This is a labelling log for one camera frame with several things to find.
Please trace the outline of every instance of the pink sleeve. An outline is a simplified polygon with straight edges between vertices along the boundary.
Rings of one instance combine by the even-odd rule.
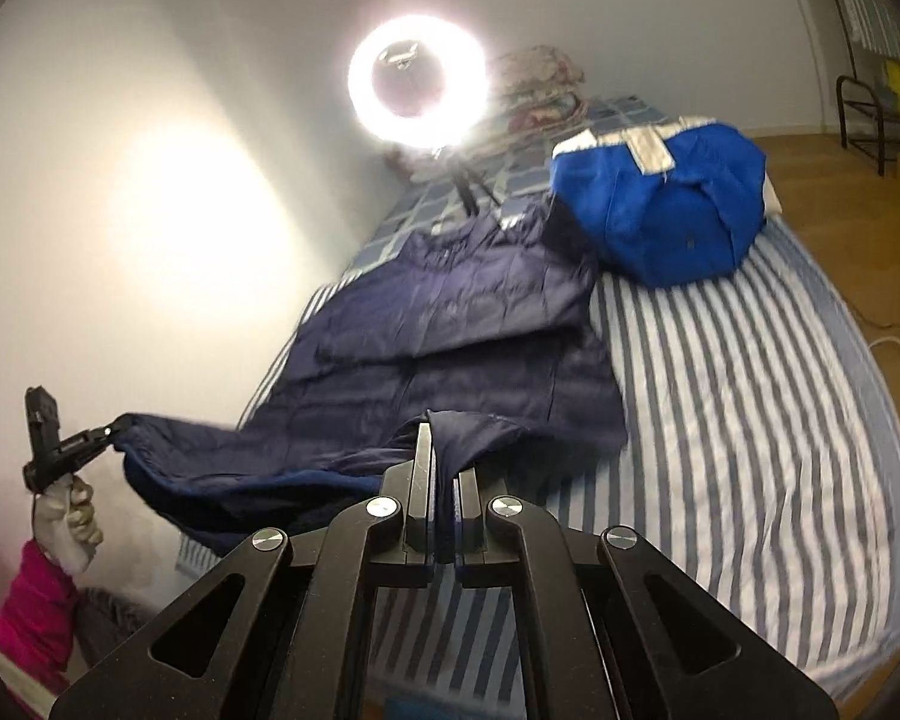
[[[0,609],[0,651],[54,693],[67,688],[62,671],[74,642],[77,589],[35,541],[24,544],[20,573]]]

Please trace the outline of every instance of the black metal bracket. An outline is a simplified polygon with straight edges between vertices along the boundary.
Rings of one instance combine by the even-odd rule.
[[[264,528],[53,706],[52,720],[355,720],[376,591],[432,577],[434,463],[327,527]],[[630,528],[592,536],[484,469],[455,487],[465,586],[509,586],[530,720],[834,720],[831,700]]]
[[[32,453],[32,459],[24,466],[24,484],[34,495],[43,493],[64,475],[77,473],[103,454],[127,426],[127,418],[120,416],[109,425],[82,430],[61,441],[60,418],[53,396],[42,386],[32,386],[26,390],[24,404]]]
[[[866,100],[847,100],[844,91],[844,87],[847,84],[864,90],[871,101],[868,103]],[[837,108],[840,112],[840,145],[843,148],[847,148],[847,145],[853,146],[857,151],[866,154],[866,156],[869,156],[876,162],[877,175],[885,175],[887,163],[896,161],[895,154],[887,153],[887,146],[893,146],[896,149],[900,148],[900,138],[887,137],[887,125],[893,124],[896,127],[900,127],[900,115],[890,113],[884,108],[874,87],[851,76],[840,76],[837,78]],[[874,121],[876,126],[875,138],[847,134],[847,108]]]

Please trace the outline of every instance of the blue duffel bag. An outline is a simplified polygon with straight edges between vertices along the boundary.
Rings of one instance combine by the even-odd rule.
[[[586,130],[551,164],[602,261],[648,287],[736,271],[763,225],[765,180],[763,152],[712,119]]]

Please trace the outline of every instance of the wooden floor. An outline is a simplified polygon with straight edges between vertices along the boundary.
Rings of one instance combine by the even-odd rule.
[[[900,339],[900,179],[824,135],[762,138],[768,172],[787,223],[858,317],[864,336]],[[900,417],[900,348],[874,349]],[[892,668],[882,669],[841,707],[857,716]]]

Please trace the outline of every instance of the bed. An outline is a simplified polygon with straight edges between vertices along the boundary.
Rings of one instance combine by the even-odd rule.
[[[506,198],[506,224],[546,191],[554,140],[660,121],[636,97],[595,100],[574,129],[475,167]],[[341,284],[396,255],[413,229],[462,219],[449,181],[411,187]],[[304,318],[339,286],[320,290]],[[771,218],[732,278],[647,290],[605,274],[590,306],[629,444],[583,476],[552,480],[540,501],[571,528],[636,528],[847,697],[900,647],[900,426],[839,295]],[[185,567],[205,567],[197,552],[184,545]],[[429,589],[382,590],[367,675],[377,700],[523,717],[509,591],[462,589],[451,566],[437,567]]]

